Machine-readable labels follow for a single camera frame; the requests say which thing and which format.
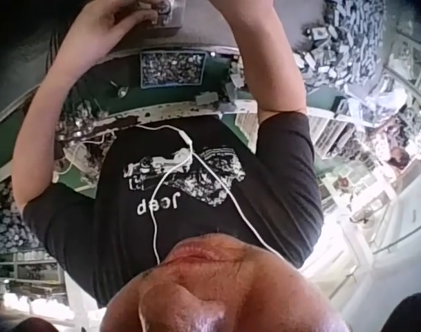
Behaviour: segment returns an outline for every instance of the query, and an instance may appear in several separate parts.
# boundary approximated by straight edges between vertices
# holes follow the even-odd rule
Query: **lips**
[[[177,244],[161,265],[173,262],[204,263],[206,261],[227,261],[225,253],[201,241],[187,241]]]

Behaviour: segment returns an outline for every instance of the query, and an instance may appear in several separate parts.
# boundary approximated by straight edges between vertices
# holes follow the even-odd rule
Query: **hand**
[[[274,10],[273,0],[209,0],[229,24],[261,19]]]
[[[158,3],[160,0],[140,0]],[[156,21],[155,10],[132,10],[135,0],[93,0],[71,26],[55,59],[54,69],[75,83],[134,27],[143,21]],[[124,18],[118,20],[117,14]]]

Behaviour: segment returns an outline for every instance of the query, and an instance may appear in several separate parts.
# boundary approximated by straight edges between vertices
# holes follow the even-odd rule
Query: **man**
[[[346,331],[296,270],[323,217],[304,84],[273,1],[210,1],[232,27],[258,101],[256,155],[216,118],[171,120],[152,127],[182,134],[171,127],[118,134],[95,200],[52,184],[55,124],[69,89],[136,23],[156,20],[148,10],[115,21],[133,1],[94,0],[19,133],[17,205],[49,253],[107,306],[103,331]],[[172,171],[166,165],[190,161],[183,138],[194,158],[161,183]]]

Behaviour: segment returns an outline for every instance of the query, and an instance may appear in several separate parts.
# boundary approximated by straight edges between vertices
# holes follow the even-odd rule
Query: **metal part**
[[[126,97],[127,93],[129,92],[129,87],[128,86],[121,86],[118,89],[118,97],[119,98],[124,98]]]

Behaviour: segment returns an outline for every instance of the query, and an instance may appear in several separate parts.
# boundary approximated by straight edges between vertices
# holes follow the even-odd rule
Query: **skin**
[[[159,0],[146,0],[156,3]],[[303,80],[272,0],[210,0],[240,48],[259,122],[306,112]],[[51,184],[55,125],[72,85],[137,23],[132,0],[94,0],[73,24],[42,82],[13,157],[14,197],[22,211]],[[109,303],[102,331],[347,331],[328,300],[289,263],[232,237],[180,242],[159,266],[138,275]]]

